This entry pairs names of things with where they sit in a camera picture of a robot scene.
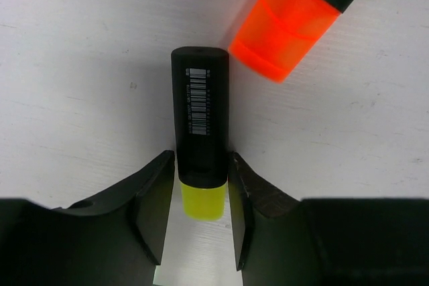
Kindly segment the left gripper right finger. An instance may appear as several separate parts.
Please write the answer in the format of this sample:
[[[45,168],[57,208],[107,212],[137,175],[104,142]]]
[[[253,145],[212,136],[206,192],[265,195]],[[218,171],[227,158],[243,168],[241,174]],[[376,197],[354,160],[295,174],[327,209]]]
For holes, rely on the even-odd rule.
[[[236,268],[244,285],[427,285],[428,201],[297,200],[229,156]]]

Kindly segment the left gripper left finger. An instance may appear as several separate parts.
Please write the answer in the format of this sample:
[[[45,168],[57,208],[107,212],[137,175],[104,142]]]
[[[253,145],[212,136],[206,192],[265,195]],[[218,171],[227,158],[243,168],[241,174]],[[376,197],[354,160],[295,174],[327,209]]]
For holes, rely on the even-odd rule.
[[[162,261],[175,155],[68,208],[1,200],[2,285],[151,285]]]

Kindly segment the yellow cap highlighter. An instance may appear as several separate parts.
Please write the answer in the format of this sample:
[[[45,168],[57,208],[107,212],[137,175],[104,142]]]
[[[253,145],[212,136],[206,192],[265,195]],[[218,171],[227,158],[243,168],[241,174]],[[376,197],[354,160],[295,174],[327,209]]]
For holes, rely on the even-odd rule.
[[[228,173],[229,54],[184,46],[171,53],[178,178],[184,213],[223,216]]]

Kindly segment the orange cap highlighter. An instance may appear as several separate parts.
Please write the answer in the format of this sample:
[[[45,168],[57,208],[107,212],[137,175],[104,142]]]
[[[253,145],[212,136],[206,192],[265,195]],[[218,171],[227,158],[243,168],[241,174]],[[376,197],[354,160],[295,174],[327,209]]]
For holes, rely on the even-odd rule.
[[[257,0],[229,46],[231,55],[284,81],[354,0]]]

